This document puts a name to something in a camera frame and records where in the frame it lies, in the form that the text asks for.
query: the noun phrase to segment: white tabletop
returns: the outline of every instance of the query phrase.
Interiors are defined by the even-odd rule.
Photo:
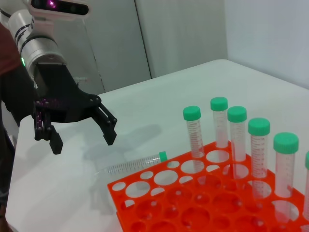
[[[272,140],[294,132],[300,149],[295,187],[304,192],[305,153],[309,150],[309,91],[227,60],[216,60],[101,95],[118,119],[117,138],[107,146],[93,120],[55,124],[64,142],[53,155],[48,142],[34,140],[33,120],[21,122],[6,218],[18,232],[120,232],[107,191],[108,180],[95,175],[105,166],[165,150],[170,158],[189,150],[182,110],[202,111],[204,144],[213,142],[210,99],[242,105],[248,119],[271,122],[268,167],[275,170]],[[249,152],[247,134],[247,151]]]

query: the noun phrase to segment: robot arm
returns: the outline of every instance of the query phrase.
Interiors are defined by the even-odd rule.
[[[112,145],[117,119],[99,96],[77,87],[53,39],[55,20],[84,18],[90,7],[76,0],[24,0],[24,4],[0,0],[0,20],[10,30],[37,85],[39,98],[34,103],[33,115],[35,139],[49,140],[53,153],[60,154],[63,143],[52,122],[77,122],[91,117],[100,126],[107,144]]]

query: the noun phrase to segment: green screw cap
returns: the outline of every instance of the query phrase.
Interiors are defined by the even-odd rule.
[[[227,119],[230,122],[244,122],[247,120],[247,110],[242,106],[233,106],[227,110]]]
[[[248,132],[253,136],[265,136],[270,133],[270,122],[266,118],[253,118],[249,121]]]
[[[306,153],[305,167],[309,170],[309,152]]]
[[[279,133],[274,138],[274,149],[282,154],[293,154],[298,151],[299,140],[293,133]]]
[[[188,106],[183,110],[183,118],[186,121],[195,121],[201,118],[201,110],[197,106]]]
[[[213,111],[227,110],[227,99],[224,97],[217,97],[211,99],[211,110]]]
[[[166,154],[165,151],[159,152],[159,156],[160,156],[160,161],[161,161],[161,162],[165,162],[165,161],[168,160],[168,156],[167,156],[167,154]]]

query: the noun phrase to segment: camera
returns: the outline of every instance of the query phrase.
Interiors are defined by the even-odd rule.
[[[61,0],[31,0],[31,6],[38,10],[54,11],[64,14],[87,15],[89,7],[77,2]]]

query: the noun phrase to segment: clear plastic tube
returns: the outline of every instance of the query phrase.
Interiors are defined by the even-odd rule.
[[[199,119],[194,121],[187,121],[187,127],[190,138],[192,157],[201,158],[204,156],[204,146]],[[204,168],[204,165],[202,162],[195,162],[194,167],[196,172],[200,172]]]
[[[232,158],[236,162],[246,160],[245,122],[230,122]]]
[[[109,166],[103,169],[103,172],[110,175],[118,175],[124,173],[135,173],[140,170],[149,168],[167,160],[166,152],[160,152],[157,155],[148,156],[141,159],[132,160],[126,163]]]
[[[265,178],[267,176],[267,140],[268,136],[251,135],[252,176]],[[262,181],[253,181],[253,197],[262,199],[267,196],[267,187]]]
[[[289,198],[293,193],[295,153],[282,154],[276,152],[276,184],[275,194],[282,198]],[[279,201],[275,205],[276,218],[279,222],[286,223],[290,219],[291,204]]]
[[[304,203],[304,218],[309,221],[309,170],[307,170],[307,180],[306,180],[306,193],[305,193],[305,203]]]
[[[219,148],[225,148],[228,144],[227,138],[227,114],[224,111],[213,112],[213,123],[216,133],[216,146]]]

